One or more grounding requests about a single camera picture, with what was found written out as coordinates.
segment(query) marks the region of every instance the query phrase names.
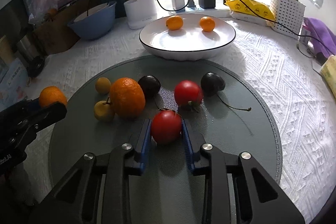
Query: red tomato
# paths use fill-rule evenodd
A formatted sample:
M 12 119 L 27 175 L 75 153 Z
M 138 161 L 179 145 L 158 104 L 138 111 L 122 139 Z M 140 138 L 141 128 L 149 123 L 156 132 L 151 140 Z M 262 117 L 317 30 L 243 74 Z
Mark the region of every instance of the red tomato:
M 184 80 L 175 87 L 174 97 L 178 106 L 198 106 L 203 100 L 203 92 L 195 82 Z
M 182 118 L 172 110 L 162 110 L 155 115 L 151 135 L 157 144 L 168 144 L 175 141 L 182 131 Z

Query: white textured tablecloth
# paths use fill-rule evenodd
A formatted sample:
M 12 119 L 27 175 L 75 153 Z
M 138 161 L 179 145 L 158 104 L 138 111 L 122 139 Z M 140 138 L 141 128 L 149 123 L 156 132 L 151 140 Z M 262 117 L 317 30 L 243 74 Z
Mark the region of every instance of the white textured tablecloth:
M 262 96 L 277 122 L 283 170 L 280 186 L 309 223 L 327 201 L 336 184 L 335 99 L 311 59 L 295 47 L 296 41 L 270 28 L 227 20 L 236 39 L 221 55 L 210 59 L 248 81 Z M 113 30 L 92 41 L 79 41 L 66 52 L 51 55 L 46 67 L 27 89 L 29 99 L 55 85 L 69 99 L 85 82 L 121 61 L 148 54 L 118 19 Z M 42 130 L 26 149 L 24 167 L 40 202 L 51 190 L 48 147 L 53 126 Z

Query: blue bowl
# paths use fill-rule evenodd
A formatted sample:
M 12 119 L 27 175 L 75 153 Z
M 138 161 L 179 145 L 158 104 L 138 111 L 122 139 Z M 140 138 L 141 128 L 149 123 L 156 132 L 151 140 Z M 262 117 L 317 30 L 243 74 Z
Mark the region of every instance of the blue bowl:
M 107 34 L 113 27 L 116 17 L 116 2 L 101 4 L 79 15 L 68 23 L 70 27 L 79 37 L 85 40 L 93 40 Z

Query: yellow packet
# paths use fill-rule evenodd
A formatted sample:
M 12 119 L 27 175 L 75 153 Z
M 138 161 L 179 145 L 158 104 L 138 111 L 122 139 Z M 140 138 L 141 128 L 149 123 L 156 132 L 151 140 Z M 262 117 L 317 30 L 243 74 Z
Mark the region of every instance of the yellow packet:
M 320 73 L 336 98 L 336 56 L 329 56 L 328 60 L 323 64 Z
M 225 0 L 225 4 L 230 7 L 230 10 L 240 12 L 252 16 L 256 16 L 247 8 L 240 0 Z M 274 20 L 274 15 L 264 3 L 257 2 L 255 0 L 242 0 L 249 6 L 257 15 L 260 15 L 266 19 Z

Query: white lamp base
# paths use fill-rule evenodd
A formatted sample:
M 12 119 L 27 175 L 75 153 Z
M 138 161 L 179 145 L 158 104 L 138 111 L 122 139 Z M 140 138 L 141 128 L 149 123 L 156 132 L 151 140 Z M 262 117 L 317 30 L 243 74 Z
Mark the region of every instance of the white lamp base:
M 132 30 L 143 28 L 158 18 L 154 0 L 128 0 L 124 7 Z

